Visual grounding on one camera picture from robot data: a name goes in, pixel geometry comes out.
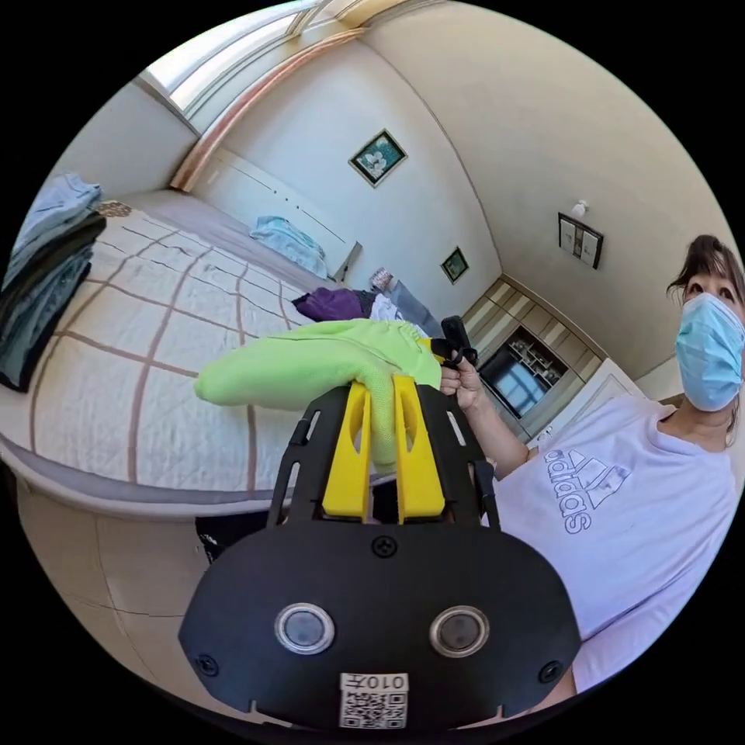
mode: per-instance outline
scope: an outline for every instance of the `blue surgical mask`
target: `blue surgical mask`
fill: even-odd
[[[721,300],[701,293],[683,306],[675,355],[683,392],[700,411],[720,411],[743,385],[745,327]]]

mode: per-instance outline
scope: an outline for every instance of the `bed frame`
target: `bed frame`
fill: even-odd
[[[284,217],[324,249],[328,273],[338,282],[361,248],[345,227],[305,197],[224,148],[210,158],[192,194],[251,229],[259,217]]]

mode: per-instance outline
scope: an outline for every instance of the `label sticker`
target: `label sticker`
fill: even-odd
[[[407,673],[342,673],[339,726],[403,729],[409,699]]]

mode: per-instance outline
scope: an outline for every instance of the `white bedspread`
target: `white bedspread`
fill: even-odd
[[[0,435],[134,501],[131,487],[272,489],[297,414],[215,407],[192,385],[229,350],[310,323],[289,301],[301,294],[138,210],[110,217],[31,391],[0,390]]]

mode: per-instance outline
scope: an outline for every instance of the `small picture frame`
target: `small picture frame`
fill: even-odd
[[[559,212],[559,246],[584,264],[597,269],[603,235],[574,217]]]
[[[463,252],[456,247],[455,251],[441,264],[442,271],[448,276],[452,284],[455,284],[468,269],[468,264]]]
[[[387,130],[383,130],[350,158],[349,164],[372,187],[375,187],[406,158],[404,149],[390,136]]]

